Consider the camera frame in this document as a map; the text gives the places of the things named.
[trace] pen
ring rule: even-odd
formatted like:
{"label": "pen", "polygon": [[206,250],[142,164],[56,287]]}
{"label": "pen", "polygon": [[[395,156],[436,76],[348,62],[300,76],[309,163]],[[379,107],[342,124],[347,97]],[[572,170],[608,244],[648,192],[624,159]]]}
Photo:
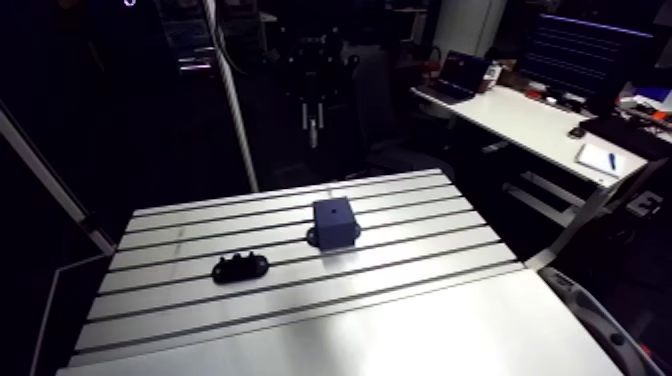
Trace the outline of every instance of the pen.
{"label": "pen", "polygon": [[609,162],[611,163],[611,169],[616,170],[616,155],[614,153],[609,153]]}

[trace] laptop screen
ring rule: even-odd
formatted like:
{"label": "laptop screen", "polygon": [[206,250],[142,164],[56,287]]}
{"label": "laptop screen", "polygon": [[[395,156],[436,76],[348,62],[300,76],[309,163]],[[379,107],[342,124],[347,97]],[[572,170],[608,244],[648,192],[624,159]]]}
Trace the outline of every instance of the laptop screen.
{"label": "laptop screen", "polygon": [[489,65],[487,60],[450,51],[443,63],[439,81],[475,92],[483,81]]}

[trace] paper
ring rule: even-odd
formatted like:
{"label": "paper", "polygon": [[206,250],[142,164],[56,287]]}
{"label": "paper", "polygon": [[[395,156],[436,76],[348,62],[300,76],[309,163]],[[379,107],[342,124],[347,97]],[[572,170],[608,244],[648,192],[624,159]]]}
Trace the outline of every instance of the paper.
{"label": "paper", "polygon": [[625,157],[611,153],[595,145],[585,144],[579,150],[576,161],[605,174],[620,178],[625,169]]}

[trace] computer monitor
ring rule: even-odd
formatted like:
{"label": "computer monitor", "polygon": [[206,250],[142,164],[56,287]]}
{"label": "computer monitor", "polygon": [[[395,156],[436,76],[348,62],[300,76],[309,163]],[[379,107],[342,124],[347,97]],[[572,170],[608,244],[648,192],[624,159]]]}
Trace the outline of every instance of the computer monitor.
{"label": "computer monitor", "polygon": [[534,81],[587,99],[594,112],[610,110],[653,47],[653,35],[541,14],[516,68]]}

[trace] computer mouse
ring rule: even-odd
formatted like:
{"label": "computer mouse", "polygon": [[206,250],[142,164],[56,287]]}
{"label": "computer mouse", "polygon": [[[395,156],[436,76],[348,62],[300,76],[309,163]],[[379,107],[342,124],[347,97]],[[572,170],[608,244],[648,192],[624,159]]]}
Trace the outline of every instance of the computer mouse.
{"label": "computer mouse", "polygon": [[567,133],[567,136],[569,138],[575,138],[575,139],[582,138],[585,135],[586,135],[586,130],[581,128],[581,127],[574,127],[574,128],[572,128],[571,131],[569,131],[569,133]]}

